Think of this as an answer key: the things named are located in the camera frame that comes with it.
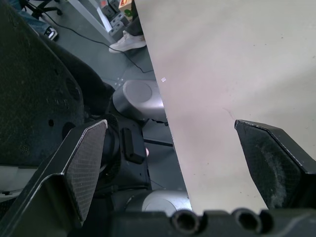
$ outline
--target screw hole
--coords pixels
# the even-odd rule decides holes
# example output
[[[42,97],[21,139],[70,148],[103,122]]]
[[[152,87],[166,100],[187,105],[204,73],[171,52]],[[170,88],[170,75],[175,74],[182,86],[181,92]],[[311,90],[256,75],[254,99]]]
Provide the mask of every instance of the screw hole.
[[[50,119],[50,120],[48,121],[48,125],[49,125],[50,127],[53,127],[53,126],[54,126],[54,120]]]
[[[258,227],[258,221],[250,213],[240,214],[238,221],[242,227],[249,231],[255,231]]]
[[[181,210],[172,217],[174,227],[184,234],[194,234],[199,229],[199,220],[192,212]]]

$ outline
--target black office chair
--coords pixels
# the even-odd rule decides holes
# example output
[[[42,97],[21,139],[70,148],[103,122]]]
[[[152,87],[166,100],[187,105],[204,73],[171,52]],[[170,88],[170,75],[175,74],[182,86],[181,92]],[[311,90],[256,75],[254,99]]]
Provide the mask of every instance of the black office chair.
[[[35,17],[36,19],[39,19],[42,17],[43,12],[48,12],[48,11],[57,11],[57,15],[61,16],[63,12],[57,8],[57,7],[46,7],[47,4],[50,3],[51,0],[43,1],[40,5],[37,6],[37,8],[33,7],[30,5],[29,0],[20,0],[20,4],[22,8],[29,8],[33,13],[32,16]]]

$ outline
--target box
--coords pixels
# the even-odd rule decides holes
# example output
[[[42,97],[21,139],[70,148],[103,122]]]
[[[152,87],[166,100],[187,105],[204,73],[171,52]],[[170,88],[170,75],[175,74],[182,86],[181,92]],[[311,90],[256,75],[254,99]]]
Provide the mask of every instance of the box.
[[[103,14],[108,18],[112,18],[115,15],[115,12],[111,8],[108,0],[100,0],[100,8]]]
[[[125,26],[129,24],[129,21],[124,16],[123,12],[119,12],[115,18],[110,22],[111,26],[114,27],[118,22],[122,22]]]
[[[119,12],[119,3],[120,0],[109,0],[109,4],[116,12]]]
[[[124,13],[127,20],[131,21],[133,19],[132,0],[120,0],[118,8]]]

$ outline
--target chair backrest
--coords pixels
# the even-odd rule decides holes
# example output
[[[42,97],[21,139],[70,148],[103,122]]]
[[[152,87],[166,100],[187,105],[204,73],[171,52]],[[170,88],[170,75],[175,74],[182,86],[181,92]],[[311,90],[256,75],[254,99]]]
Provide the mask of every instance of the chair backrest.
[[[84,123],[82,91],[5,0],[0,29],[0,166],[38,167],[60,146],[67,124]]]

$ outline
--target textured gripper pad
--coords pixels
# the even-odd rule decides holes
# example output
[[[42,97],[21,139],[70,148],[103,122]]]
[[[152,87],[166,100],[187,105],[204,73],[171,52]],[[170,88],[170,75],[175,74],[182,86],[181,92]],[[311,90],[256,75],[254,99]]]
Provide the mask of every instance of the textured gripper pad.
[[[82,221],[87,217],[98,181],[106,128],[102,121],[86,132],[66,172],[70,193]]]
[[[251,178],[267,207],[289,205],[301,180],[299,168],[267,131],[244,123],[236,130]]]

